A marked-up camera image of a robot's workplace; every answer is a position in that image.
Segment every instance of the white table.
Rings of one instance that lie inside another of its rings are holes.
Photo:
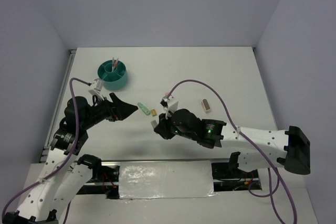
[[[128,103],[142,102],[149,109],[162,111],[163,95],[177,82],[197,79],[212,86],[227,103],[234,122],[241,126],[275,130],[264,86],[250,47],[180,48],[79,48],[69,79],[92,81],[106,60],[119,58],[127,67],[129,83],[116,92]],[[75,94],[91,101],[88,87],[75,84]],[[105,96],[109,91],[103,90]],[[205,87],[185,83],[176,89],[179,108],[187,108],[200,118],[228,121],[217,98]],[[71,98],[67,85],[56,117],[56,127]],[[212,112],[205,114],[201,99],[206,98]],[[88,131],[89,139],[80,155],[88,153],[102,160],[162,160],[229,158],[233,149],[213,150],[191,140],[175,137],[163,140],[150,125],[151,115],[138,110],[123,122],[101,122]],[[32,165],[28,180],[37,176]],[[281,170],[296,203],[299,222],[317,223],[302,176]],[[267,190],[265,170],[259,170],[262,188]],[[292,222],[287,196],[280,187],[275,195],[278,211],[286,223]],[[278,223],[269,199],[251,196],[247,191],[221,192],[198,199],[105,200],[103,196],[76,196],[72,201],[71,223]]]

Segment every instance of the gray wall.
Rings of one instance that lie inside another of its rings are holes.
[[[279,0],[40,0],[67,46],[253,46]]]
[[[0,0],[0,9],[2,210],[22,189],[30,163],[38,161],[68,54],[35,0]]]
[[[278,126],[311,139],[305,177],[319,224],[336,223],[336,0],[281,0],[256,58]]]

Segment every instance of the plastic sheet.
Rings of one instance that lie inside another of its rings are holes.
[[[123,162],[121,199],[201,198],[214,196],[210,161]]]

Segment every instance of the yellow object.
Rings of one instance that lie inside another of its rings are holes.
[[[151,110],[151,113],[152,113],[152,116],[156,116],[157,115],[156,110]]]

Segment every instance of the green bowl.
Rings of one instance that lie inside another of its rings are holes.
[[[112,71],[112,60],[105,61],[99,66],[98,77],[104,81],[106,89],[114,91],[122,89],[128,80],[125,64],[118,61],[117,67]]]

